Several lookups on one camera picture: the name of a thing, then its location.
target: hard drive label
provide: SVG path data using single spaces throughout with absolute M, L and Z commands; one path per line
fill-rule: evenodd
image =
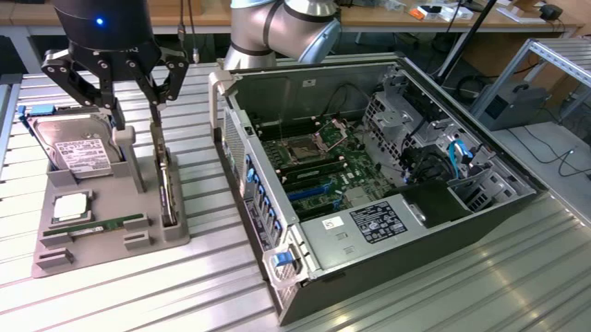
M 58 142 L 57 149 L 75 174 L 111 168 L 110 157 L 101 139 Z
M 409 230 L 389 202 L 367 206 L 350 214 L 370 243 L 381 242 Z

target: gray fixture stand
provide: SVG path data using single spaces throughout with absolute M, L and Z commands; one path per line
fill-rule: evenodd
M 46 277 L 78 268 L 115 261 L 190 241 L 178 163 L 171 155 L 171 181 L 177 201 L 178 224 L 165 227 L 161 220 L 161 186 L 154 157 L 131 158 L 111 165 L 113 176 L 77 181 L 70 170 L 47 172 L 49 183 L 42 211 L 33 277 Z M 138 180 L 146 186 L 142 192 Z M 67 221 L 65 226 L 79 226 L 127 216 L 123 228 L 95 231 L 91 234 L 57 233 L 63 227 L 53 224 L 54 204 L 65 194 L 85 193 L 89 196 L 86 220 Z
M 530 52 L 534 52 L 541 57 L 541 64 L 530 71 L 525 80 L 531 82 L 538 75 L 545 65 L 550 62 L 565 73 L 570 74 L 580 82 L 588 86 L 584 95 L 569 105 L 564 111 L 564 118 L 580 107 L 584 101 L 591 96 L 591 41 L 588 39 L 529 39 L 522 46 L 518 54 L 509 63 L 509 66 L 493 87 L 477 100 L 470 112 L 481 120 L 487 116 L 485 110 L 489 108 L 497 94 L 499 93 L 502 85 L 511 78 L 513 73 L 518 70 L 519 65 L 527 60 Z

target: power supply label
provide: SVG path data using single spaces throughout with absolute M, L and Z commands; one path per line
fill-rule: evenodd
M 389 202 L 367 206 L 350 214 L 370 243 L 381 242 L 409 230 Z
M 101 139 L 57 143 L 57 149 L 73 173 L 110 169 L 110 157 Z

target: wooden table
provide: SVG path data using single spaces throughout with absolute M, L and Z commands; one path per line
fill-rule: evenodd
M 179 24 L 179 6 L 174 0 L 149 0 L 151 3 L 151 17 L 155 34 L 177 34 Z M 201 0 L 199 8 L 202 15 L 195 15 L 195 31 L 199 34 L 230 33 L 231 9 L 230 0 Z M 11 12 L 13 26 L 3 26 L 0 15 L 0 35 L 13 39 L 17 51 L 21 54 L 23 63 L 30 73 L 41 72 L 41 59 L 35 47 L 29 38 L 33 35 L 63 35 L 57 13 L 51 3 L 45 5 L 14 5 Z M 185 9 L 185 23 L 189 25 L 189 10 Z M 462 33 L 457 46 L 467 36 L 467 32 L 477 20 L 475 13 L 471 20 L 457 20 L 450 31 Z M 584 23 L 564 13 L 561 19 L 565 22 L 564 37 L 570 37 L 584 26 Z M 406 12 L 387 11 L 385 8 L 351 7 L 343 8 L 342 22 L 345 32 L 357 33 L 439 33 L 446 32 L 449 22 L 442 19 L 419 21 Z M 481 33 L 539 33 L 553 32 L 557 29 L 550 24 L 519 24 L 509 17 L 493 10 L 479 29 Z M 449 55 L 449 60 L 458 52 L 455 47 Z

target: green circuit board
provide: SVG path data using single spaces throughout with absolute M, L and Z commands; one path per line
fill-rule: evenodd
M 295 177 L 289 177 L 289 180 L 294 181 L 286 181 L 286 178 L 282 178 L 286 174 L 279 175 L 289 197 L 311 188 L 326 188 L 322 194 L 290 199 L 303 220 L 353 208 L 355 202 L 350 200 L 351 194 L 346 195 L 347 190 L 355 189 L 357 193 L 363 190 L 363 201 L 375 201 L 393 189 L 365 151 L 362 142 L 355 138 L 355 133 L 342 123 L 338 122 L 335 126 L 333 122 L 334 120 L 327 120 L 317 133 L 263 142 L 275 169 L 301 167 L 302 170 L 294 171 L 293 174 L 313 174 L 303 181 Z

